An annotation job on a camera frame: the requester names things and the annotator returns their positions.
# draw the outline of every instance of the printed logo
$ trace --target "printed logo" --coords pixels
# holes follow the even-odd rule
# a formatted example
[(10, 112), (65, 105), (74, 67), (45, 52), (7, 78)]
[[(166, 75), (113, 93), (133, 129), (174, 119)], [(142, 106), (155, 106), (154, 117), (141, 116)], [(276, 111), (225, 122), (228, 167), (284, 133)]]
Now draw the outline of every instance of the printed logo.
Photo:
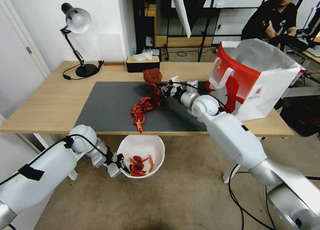
[(280, 26), (282, 27), (285, 23), (286, 23), (286, 20), (282, 20), (282, 22), (280, 23)]
[(260, 95), (261, 91), (262, 91), (262, 87), (259, 87), (259, 88), (256, 89), (256, 91), (254, 92), (253, 95), (254, 96)]

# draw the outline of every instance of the black glove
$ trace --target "black glove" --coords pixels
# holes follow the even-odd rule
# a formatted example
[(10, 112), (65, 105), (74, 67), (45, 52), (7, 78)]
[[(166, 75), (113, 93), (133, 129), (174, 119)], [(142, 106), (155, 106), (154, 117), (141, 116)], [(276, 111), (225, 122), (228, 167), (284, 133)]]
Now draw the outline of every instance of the black glove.
[(275, 37), (273, 37), (273, 38), (271, 38), (269, 40), (269, 44), (271, 44), (271, 45), (273, 45), (275, 47), (277, 47), (280, 42), (281, 42), (281, 37), (280, 36), (275, 36)]

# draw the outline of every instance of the dark red cloth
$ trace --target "dark red cloth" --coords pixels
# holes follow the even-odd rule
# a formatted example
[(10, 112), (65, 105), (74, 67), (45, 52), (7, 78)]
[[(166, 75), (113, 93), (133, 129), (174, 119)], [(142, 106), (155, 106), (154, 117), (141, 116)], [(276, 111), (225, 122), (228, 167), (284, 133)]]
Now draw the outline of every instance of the dark red cloth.
[(151, 97), (157, 103), (162, 102), (164, 97), (159, 88), (157, 88), (156, 84), (160, 84), (162, 80), (162, 74), (159, 68), (152, 68), (143, 71), (143, 79), (144, 81), (151, 86)]

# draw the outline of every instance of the bag handle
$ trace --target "bag handle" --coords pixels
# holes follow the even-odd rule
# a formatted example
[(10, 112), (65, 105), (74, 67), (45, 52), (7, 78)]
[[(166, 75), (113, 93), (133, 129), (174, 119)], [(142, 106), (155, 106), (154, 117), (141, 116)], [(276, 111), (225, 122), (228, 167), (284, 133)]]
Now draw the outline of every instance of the bag handle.
[(223, 88), (226, 85), (226, 82), (229, 78), (229, 76), (233, 76), (234, 70), (230, 67), (227, 68), (227, 70), (224, 72), (221, 81), (218, 83), (214, 78), (213, 78), (213, 70), (215, 65), (219, 62), (221, 62), (221, 58), (216, 57), (216, 59), (213, 62), (212, 68), (211, 68), (211, 72), (210, 72), (210, 77), (209, 77), (209, 82), (215, 87), (215, 89), (220, 89)]

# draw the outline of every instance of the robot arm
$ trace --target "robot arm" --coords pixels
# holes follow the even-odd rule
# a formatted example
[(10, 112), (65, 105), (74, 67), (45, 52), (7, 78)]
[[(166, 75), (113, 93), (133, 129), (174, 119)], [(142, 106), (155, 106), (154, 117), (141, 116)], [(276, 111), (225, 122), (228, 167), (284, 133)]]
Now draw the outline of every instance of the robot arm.
[(176, 98), (206, 125), (231, 161), (248, 169), (257, 181), (275, 187), (268, 193), (269, 201), (291, 227), (320, 229), (320, 190), (297, 170), (268, 159), (261, 142), (234, 115), (219, 112), (216, 99), (197, 93), (197, 81), (189, 81), (186, 90), (179, 82), (176, 76), (159, 87), (165, 97)]
[(53, 192), (84, 155), (91, 157), (95, 167), (106, 166), (111, 177), (121, 169), (128, 171), (123, 156), (111, 153), (91, 127), (76, 126), (69, 137), (44, 150), (6, 182), (0, 191), (0, 229)]

